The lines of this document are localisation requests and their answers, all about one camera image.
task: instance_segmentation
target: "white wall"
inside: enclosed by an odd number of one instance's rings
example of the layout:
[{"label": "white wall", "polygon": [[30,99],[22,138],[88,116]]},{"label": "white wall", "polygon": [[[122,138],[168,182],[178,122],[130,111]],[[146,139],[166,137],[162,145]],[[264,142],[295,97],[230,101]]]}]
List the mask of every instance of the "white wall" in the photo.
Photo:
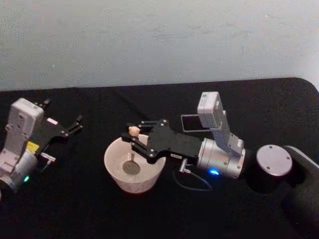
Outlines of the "white wall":
[{"label": "white wall", "polygon": [[0,0],[0,89],[301,77],[318,0]]}]

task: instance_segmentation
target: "small beige object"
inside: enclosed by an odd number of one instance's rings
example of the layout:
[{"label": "small beige object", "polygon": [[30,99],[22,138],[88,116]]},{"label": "small beige object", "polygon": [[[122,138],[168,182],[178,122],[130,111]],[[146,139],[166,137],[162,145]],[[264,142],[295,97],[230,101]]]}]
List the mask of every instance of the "small beige object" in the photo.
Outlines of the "small beige object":
[{"label": "small beige object", "polygon": [[130,126],[129,127],[129,134],[133,137],[138,137],[140,134],[140,129],[136,126]]}]

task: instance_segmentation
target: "cup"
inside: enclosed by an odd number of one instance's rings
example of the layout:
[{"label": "cup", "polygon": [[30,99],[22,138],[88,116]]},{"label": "cup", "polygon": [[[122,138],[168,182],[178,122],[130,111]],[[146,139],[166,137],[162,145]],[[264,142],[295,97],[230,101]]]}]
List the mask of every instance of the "cup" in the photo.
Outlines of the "cup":
[{"label": "cup", "polygon": [[[148,136],[140,134],[139,140],[147,144]],[[123,164],[130,160],[130,153],[131,144],[118,138],[106,149],[104,165],[122,190],[133,194],[146,192],[151,189],[157,181],[164,168],[166,158],[160,158],[155,164],[149,164],[145,158],[135,153],[134,162],[139,165],[141,170],[136,175],[130,175],[123,170]]]}]

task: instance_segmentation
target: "black tablecloth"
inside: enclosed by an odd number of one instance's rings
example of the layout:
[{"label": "black tablecloth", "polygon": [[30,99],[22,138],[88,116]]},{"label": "black tablecloth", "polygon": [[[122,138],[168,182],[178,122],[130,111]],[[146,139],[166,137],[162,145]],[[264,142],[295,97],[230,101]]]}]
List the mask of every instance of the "black tablecloth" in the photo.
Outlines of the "black tablecloth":
[{"label": "black tablecloth", "polygon": [[319,93],[302,79],[1,92],[0,128],[19,97],[49,97],[47,117],[67,126],[82,114],[84,129],[52,146],[55,165],[0,206],[0,238],[12,228],[12,235],[41,239],[298,238],[280,211],[285,184],[264,196],[244,180],[202,173],[213,191],[192,192],[175,184],[168,162],[152,190],[132,196],[107,173],[104,152],[127,122],[165,118],[182,132],[180,115],[196,113],[203,91],[219,91],[231,130],[246,148],[293,145],[318,162]]}]

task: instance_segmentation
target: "cable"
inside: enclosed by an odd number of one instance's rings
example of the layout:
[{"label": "cable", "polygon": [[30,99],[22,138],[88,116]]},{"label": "cable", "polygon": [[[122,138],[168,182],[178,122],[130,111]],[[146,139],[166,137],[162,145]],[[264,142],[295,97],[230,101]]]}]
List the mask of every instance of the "cable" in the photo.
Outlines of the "cable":
[{"label": "cable", "polygon": [[181,184],[178,179],[176,178],[176,173],[175,173],[175,168],[173,169],[172,171],[172,174],[173,174],[173,179],[175,181],[175,183],[177,183],[180,187],[184,188],[184,189],[187,189],[187,190],[192,190],[192,191],[197,191],[197,192],[209,192],[209,191],[212,191],[213,188],[212,186],[203,178],[201,178],[200,176],[198,176],[197,174],[193,173],[193,172],[190,172],[190,175],[194,176],[195,178],[199,179],[200,181],[202,181],[204,184],[206,184],[206,186],[208,188],[204,189],[204,188],[192,188],[192,187],[187,187],[183,184]]}]

